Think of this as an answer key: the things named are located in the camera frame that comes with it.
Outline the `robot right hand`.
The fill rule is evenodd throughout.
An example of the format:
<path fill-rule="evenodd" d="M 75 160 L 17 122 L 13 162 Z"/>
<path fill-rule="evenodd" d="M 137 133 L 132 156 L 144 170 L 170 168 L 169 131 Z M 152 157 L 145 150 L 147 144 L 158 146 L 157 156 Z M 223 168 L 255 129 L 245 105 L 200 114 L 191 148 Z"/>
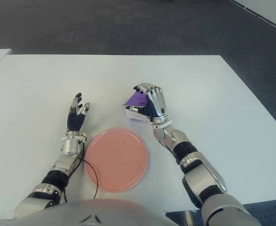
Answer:
<path fill-rule="evenodd" d="M 153 123 L 165 122 L 166 103 L 162 89 L 150 83 L 140 83 L 134 90 L 123 105 L 127 117 Z"/>

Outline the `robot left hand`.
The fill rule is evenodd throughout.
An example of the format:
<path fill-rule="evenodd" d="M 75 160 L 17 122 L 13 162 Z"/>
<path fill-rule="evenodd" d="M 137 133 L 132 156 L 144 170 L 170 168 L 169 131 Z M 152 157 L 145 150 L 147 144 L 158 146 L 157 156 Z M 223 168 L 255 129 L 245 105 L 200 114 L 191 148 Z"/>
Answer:
<path fill-rule="evenodd" d="M 67 132 L 79 132 L 84 123 L 85 117 L 90 108 L 90 103 L 86 102 L 82 105 L 80 103 L 81 100 L 82 94 L 78 93 L 71 102 L 67 118 Z"/>

